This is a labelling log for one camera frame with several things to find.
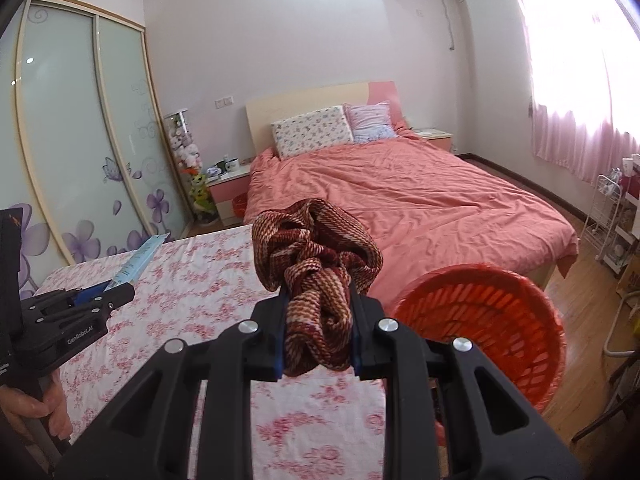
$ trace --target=pink headboard panel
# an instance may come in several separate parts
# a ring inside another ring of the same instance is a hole
[[[368,105],[376,105],[382,101],[389,101],[391,108],[391,122],[397,123],[402,119],[402,108],[398,89],[393,81],[374,81],[369,83]]]

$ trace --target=finger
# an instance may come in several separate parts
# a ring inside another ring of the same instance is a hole
[[[64,440],[69,438],[72,430],[73,427],[71,425],[71,419],[66,412],[66,406],[58,406],[53,413],[51,413],[51,417],[49,417],[49,433],[52,434],[52,436]]]
[[[47,391],[42,396],[42,402],[49,407],[50,411],[56,409],[60,404],[66,404],[65,392],[60,383],[52,382]]]
[[[65,417],[65,423],[62,426],[62,429],[58,432],[58,438],[60,440],[68,439],[71,434],[74,432],[74,425],[71,423],[71,419],[67,415]]]
[[[27,418],[42,418],[51,413],[51,409],[43,402],[8,386],[0,386],[0,406],[5,413],[11,412]]]
[[[24,422],[20,418],[20,416],[15,415],[15,413],[5,412],[5,411],[4,411],[4,416],[6,417],[6,420],[9,422],[9,425],[11,425],[11,427],[14,428],[14,431],[16,433],[26,438],[29,442],[33,442],[33,437],[31,436],[31,433],[29,433],[29,430],[27,430],[27,427],[24,425]]]

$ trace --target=pink pillow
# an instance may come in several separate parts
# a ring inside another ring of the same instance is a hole
[[[370,128],[372,126],[391,127],[391,108],[389,101],[377,105],[344,105],[349,126],[352,130]]]
[[[345,104],[343,107],[353,133],[353,142],[356,144],[396,136],[391,127],[391,108],[388,101],[377,105]]]

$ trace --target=floral pillow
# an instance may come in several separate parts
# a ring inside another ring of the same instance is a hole
[[[314,152],[329,146],[353,144],[351,128],[341,106],[323,108],[271,123],[280,158]]]

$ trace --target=plush toy display case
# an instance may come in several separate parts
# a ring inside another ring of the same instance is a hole
[[[191,197],[191,210],[201,224],[206,224],[217,220],[219,215],[205,186],[200,150],[191,137],[187,111],[182,108],[165,116],[164,125],[182,184]]]

